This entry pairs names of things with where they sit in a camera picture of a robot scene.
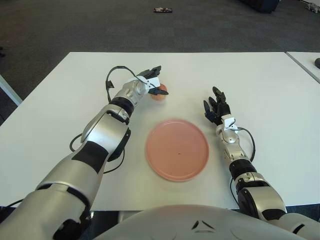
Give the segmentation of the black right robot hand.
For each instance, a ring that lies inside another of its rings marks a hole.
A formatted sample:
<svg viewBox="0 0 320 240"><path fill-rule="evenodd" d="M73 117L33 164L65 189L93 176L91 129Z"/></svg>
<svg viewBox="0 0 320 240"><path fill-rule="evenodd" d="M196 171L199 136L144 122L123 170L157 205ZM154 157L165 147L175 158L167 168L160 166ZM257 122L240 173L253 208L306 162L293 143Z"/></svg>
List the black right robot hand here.
<svg viewBox="0 0 320 240"><path fill-rule="evenodd" d="M220 126L223 130L237 131L236 119L231 115L230 107L226 101L224 92L220 91L217 87L212 87L215 99L211 96L208 101L203 101L204 116L216 127Z"/></svg>

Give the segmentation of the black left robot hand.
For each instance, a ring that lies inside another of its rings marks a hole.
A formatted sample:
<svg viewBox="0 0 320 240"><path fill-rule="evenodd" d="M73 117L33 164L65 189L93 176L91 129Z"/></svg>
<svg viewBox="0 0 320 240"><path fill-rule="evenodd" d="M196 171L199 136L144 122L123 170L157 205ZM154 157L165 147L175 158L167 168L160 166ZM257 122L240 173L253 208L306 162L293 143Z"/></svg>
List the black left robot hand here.
<svg viewBox="0 0 320 240"><path fill-rule="evenodd" d="M167 90L161 89L161 83L159 79L160 71L162 67L156 66L152 69L147 69L140 72L138 75L133 75L127 82L133 82L134 89L140 94L151 94L154 96L163 95L166 96L169 93Z"/></svg>

